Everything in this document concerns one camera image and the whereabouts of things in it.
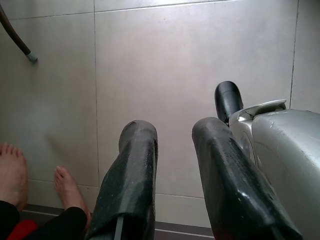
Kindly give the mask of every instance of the grey floor tile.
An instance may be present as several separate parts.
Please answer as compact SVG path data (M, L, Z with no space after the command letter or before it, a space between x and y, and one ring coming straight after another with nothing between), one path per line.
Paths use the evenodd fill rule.
M188 234L184 232L155 231L154 240L214 240L213 236Z
M157 193L202 197L193 125L216 116L222 81L245 106L290 99L296 14L296 0L96 13L100 180L123 127L143 119L158 131Z
M198 227L198 226L190 226L190 225L172 224L167 222L156 222L155 228L159 230L166 230L166 231L213 236L213 232L210 227Z
M300 0L291 107L320 113L320 1Z
M92 13L94 0L0 0L10 19Z
M94 14L13 20L38 55L28 62L0 27L0 142L25 153L29 177L57 165L98 186Z
M89 211L94 211L99 187L78 185ZM63 209L62 202L56 192L55 184L49 181L29 181L28 204Z
M197 197L157 193L155 220L162 223L210 228L205 200Z
M52 220L56 216L41 214L41 213L34 213L29 211L22 211L20 213L20 221L23 220L34 220L36 224L39 226L44 225L48 221Z
M49 207L49 206L40 206L40 205L33 205L33 204L28 204L24 211L30 212L30 213L45 213L50 216L58 216L61 213L63 213L64 209L62 208L55 208L55 207Z
M112 11L188 3L217 2L221 0L95 0L95 11Z

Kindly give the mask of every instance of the black rubber handle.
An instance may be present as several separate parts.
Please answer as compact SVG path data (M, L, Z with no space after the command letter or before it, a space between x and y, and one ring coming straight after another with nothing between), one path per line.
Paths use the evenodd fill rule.
M232 81L221 82L214 92L215 108L218 118L229 125L229 118L244 108L239 89Z
M0 4L0 23L2 24L3 28L8 33L8 35L11 37L11 39L15 42L15 44L21 49L24 55L30 54L31 53L30 49L27 47L24 41L22 41L22 39L14 30L14 28L11 26L1 4Z

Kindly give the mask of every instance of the black pant leg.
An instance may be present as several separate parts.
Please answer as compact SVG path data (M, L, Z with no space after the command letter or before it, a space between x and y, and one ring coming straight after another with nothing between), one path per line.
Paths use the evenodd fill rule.
M70 207L31 233L25 240L77 240L86 224L86 213L79 207Z
M17 208L5 201L0 201L0 240L5 240L19 222Z

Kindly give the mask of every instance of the metal rod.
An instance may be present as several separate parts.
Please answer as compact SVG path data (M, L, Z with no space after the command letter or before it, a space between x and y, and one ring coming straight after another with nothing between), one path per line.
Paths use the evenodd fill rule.
M122 215L122 216L119 216L116 221L114 240L121 240L123 226L124 226L124 216Z
M0 4L0 23L2 24L5 31L8 33L10 38L15 42L15 44L21 49L24 55L29 59L30 62L35 63L38 58L31 52L27 45L22 41L19 35L16 33L11 23L9 22L7 15Z
M276 226L271 227L271 232L275 240L286 240Z

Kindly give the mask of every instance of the bare foot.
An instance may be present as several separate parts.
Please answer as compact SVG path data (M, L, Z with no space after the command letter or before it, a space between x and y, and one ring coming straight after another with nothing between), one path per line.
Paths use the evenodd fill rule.
M24 209L28 199L27 162L15 146L0 144L0 200Z
M88 207L80 193L76 180L70 175L68 170L63 166L57 166L54 173L55 189L61 199L64 210L71 207L81 208L87 217L87 228L91 221L91 215Z

